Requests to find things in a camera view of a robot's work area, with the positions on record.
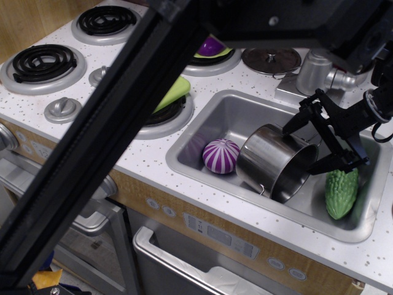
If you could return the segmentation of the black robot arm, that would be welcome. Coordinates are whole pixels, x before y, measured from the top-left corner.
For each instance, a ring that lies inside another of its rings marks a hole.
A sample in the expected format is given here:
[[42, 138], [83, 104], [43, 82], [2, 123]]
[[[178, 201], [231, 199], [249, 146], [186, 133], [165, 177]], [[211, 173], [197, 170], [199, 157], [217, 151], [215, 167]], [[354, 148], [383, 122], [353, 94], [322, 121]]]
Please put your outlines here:
[[382, 202], [372, 207], [378, 228], [351, 245], [336, 241], [289, 216], [274, 201], [257, 205], [234, 189], [227, 191], [173, 172], [164, 153], [174, 139], [147, 145], [136, 134], [208, 35], [232, 48], [317, 48], [339, 67], [358, 73], [387, 45], [392, 31], [390, 1], [151, 1], [141, 23], [117, 49], [90, 46], [88, 58], [109, 62], [73, 123], [40, 127], [60, 143], [19, 205], [10, 223], [29, 222], [58, 232], [68, 226], [90, 194], [119, 168], [131, 177], [196, 205], [227, 221], [266, 236], [315, 261], [392, 291], [392, 180], [371, 192]]

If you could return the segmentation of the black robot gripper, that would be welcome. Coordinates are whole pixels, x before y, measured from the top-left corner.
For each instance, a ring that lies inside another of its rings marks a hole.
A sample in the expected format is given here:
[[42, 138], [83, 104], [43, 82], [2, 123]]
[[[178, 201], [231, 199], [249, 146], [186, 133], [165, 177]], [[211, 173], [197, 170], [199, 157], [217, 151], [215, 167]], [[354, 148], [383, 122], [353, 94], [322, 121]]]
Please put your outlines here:
[[345, 171], [368, 165], [369, 157], [360, 140], [360, 132], [381, 121], [375, 96], [371, 90], [363, 99], [349, 108], [335, 104], [323, 90], [300, 102], [300, 111], [282, 128], [283, 135], [290, 135], [311, 122], [328, 147], [330, 154], [313, 163], [307, 172], [311, 175]]

